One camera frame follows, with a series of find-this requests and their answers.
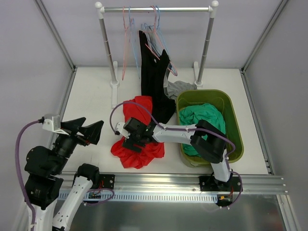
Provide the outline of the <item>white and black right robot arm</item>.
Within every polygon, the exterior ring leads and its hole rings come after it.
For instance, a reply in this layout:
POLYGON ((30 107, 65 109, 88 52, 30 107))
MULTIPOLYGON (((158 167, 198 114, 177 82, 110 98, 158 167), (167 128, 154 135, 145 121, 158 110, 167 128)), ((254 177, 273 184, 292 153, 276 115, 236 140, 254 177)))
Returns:
POLYGON ((125 141, 123 146, 135 152, 150 143, 180 143, 193 147, 197 154, 211 164, 215 186, 225 191, 232 186, 231 170, 228 162, 227 144, 235 145, 219 129, 205 120, 192 125, 166 125, 151 123, 146 125, 136 118, 118 122, 116 131, 125 141))

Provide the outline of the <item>green tank top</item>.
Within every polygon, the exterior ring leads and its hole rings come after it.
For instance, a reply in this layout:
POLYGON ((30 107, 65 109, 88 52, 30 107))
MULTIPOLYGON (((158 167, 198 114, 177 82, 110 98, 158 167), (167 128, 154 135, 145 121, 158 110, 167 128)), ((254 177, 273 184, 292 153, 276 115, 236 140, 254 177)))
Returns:
POLYGON ((201 105, 191 105, 179 111, 180 125, 197 124, 199 120, 205 120, 226 134, 226 124, 221 112, 213 105, 204 103, 201 105))

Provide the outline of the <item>red tank top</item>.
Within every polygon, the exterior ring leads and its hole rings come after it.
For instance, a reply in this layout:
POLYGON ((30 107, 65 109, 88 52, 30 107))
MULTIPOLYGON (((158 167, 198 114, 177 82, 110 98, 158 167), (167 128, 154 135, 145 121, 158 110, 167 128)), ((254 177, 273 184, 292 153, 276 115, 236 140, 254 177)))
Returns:
MULTIPOLYGON (((149 113, 153 110, 152 98, 150 96, 136 96, 128 100, 128 104, 123 105, 124 120, 128 121, 131 117, 138 119, 144 124, 151 122, 149 113)), ((155 158, 165 156, 165 145, 163 143, 149 143, 142 151, 135 152, 122 146, 125 138, 122 137, 111 147, 111 154, 118 157, 124 168, 140 169, 147 166, 155 158)))

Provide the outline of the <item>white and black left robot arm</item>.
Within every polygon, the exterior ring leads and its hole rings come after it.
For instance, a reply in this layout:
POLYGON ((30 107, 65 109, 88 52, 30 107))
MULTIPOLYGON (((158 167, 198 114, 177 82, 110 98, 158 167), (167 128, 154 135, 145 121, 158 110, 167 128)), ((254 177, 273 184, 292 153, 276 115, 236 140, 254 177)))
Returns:
POLYGON ((44 130, 58 135, 53 148, 32 148, 26 156, 25 171, 29 173, 25 184, 29 210, 29 230, 67 231, 88 190, 100 183, 99 168, 82 164, 75 173, 72 190, 54 217, 53 212, 63 179, 59 177, 77 145, 98 144, 104 122, 84 126, 85 117, 62 122, 59 115, 47 114, 39 120, 44 130))

